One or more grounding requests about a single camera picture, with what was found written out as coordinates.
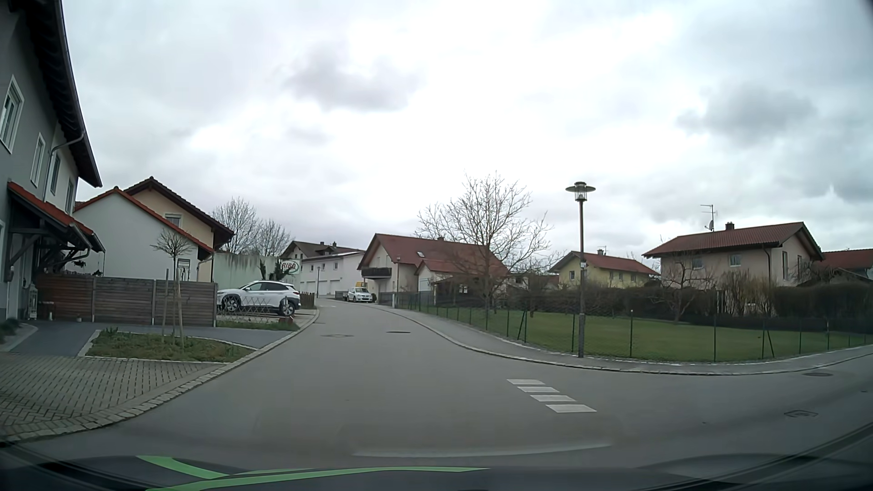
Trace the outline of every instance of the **gray house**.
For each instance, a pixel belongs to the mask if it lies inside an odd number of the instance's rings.
[[[72,77],[60,0],[0,3],[0,315],[35,308],[37,272],[103,246],[70,215],[100,187]]]

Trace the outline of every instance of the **white dashed line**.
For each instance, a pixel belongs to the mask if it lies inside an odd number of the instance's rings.
[[[561,396],[559,394],[531,394],[531,397],[541,403],[574,403],[576,399],[570,396]]]
[[[519,387],[523,392],[557,392],[558,390],[554,387],[548,386],[540,386],[540,387]]]
[[[584,404],[547,404],[555,412],[597,412]]]
[[[507,378],[506,382],[509,382],[512,385],[545,385],[539,380],[534,380],[532,378]]]

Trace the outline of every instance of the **sign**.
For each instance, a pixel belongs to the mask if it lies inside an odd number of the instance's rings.
[[[297,274],[300,272],[300,259],[282,259],[279,267],[287,274]]]

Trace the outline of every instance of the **lawn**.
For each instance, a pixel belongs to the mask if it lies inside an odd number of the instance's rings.
[[[185,349],[181,340],[169,335],[134,334],[103,329],[93,340],[88,356],[114,358],[144,358],[148,360],[176,360],[180,362],[234,362],[251,353],[226,342],[211,339],[186,338]]]
[[[537,312],[527,319],[520,310],[423,306],[423,312],[464,322],[510,339],[547,349],[578,349],[577,316]],[[685,362],[758,360],[848,348],[867,343],[867,336],[846,333],[765,331],[714,328],[692,324],[634,319],[633,343],[628,317],[589,315],[585,352],[591,355]]]
[[[246,322],[246,321],[216,321],[219,328],[263,329],[268,331],[296,331],[300,326],[296,322]]]

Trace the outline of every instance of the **paved driveway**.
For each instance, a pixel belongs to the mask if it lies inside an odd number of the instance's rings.
[[[115,326],[135,333],[160,333],[160,326],[133,326],[97,322],[31,322],[39,330],[17,345],[12,352],[27,355],[76,356],[95,330]],[[288,331],[268,331],[238,328],[185,328],[186,335],[237,342],[252,348],[263,348],[288,335]]]

